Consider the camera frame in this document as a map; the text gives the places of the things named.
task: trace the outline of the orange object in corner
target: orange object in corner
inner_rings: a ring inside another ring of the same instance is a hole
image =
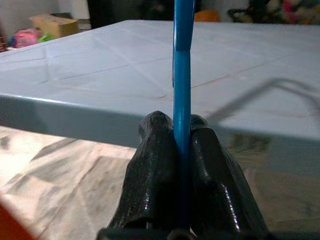
[[[35,240],[31,234],[12,216],[0,201],[0,239]]]
[[[219,12],[216,10],[203,10],[194,14],[196,22],[220,22]]]

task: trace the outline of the blue plastic stick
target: blue plastic stick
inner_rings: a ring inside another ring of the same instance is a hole
[[[190,229],[190,115],[191,68],[190,49],[194,26],[195,0],[175,0],[173,24],[174,87],[173,129],[179,153],[178,228]]]

